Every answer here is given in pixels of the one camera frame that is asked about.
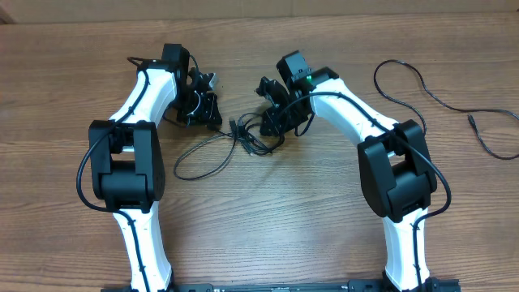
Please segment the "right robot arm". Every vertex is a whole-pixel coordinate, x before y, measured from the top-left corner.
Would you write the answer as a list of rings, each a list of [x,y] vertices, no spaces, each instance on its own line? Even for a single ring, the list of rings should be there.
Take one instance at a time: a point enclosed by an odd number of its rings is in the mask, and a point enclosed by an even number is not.
[[[300,135],[299,126],[315,117],[338,128],[357,149],[362,194],[383,222],[387,261],[379,289],[434,290],[438,282],[427,267],[423,229],[439,174],[422,128],[377,112],[335,71],[313,70],[298,51],[284,56],[277,70],[280,80],[264,77],[255,90],[271,103],[261,134]]]

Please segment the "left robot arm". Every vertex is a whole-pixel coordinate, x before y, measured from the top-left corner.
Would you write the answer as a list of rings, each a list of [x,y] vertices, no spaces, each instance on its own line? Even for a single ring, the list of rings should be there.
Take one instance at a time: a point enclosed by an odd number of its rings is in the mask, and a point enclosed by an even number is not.
[[[222,124],[214,92],[217,78],[200,72],[180,44],[164,44],[160,58],[130,57],[137,80],[121,109],[88,129],[89,148],[80,162],[92,171],[100,208],[118,223],[131,266],[128,291],[168,291],[174,272],[165,253],[159,202],[165,193],[165,166],[157,128],[168,110],[176,126]]]

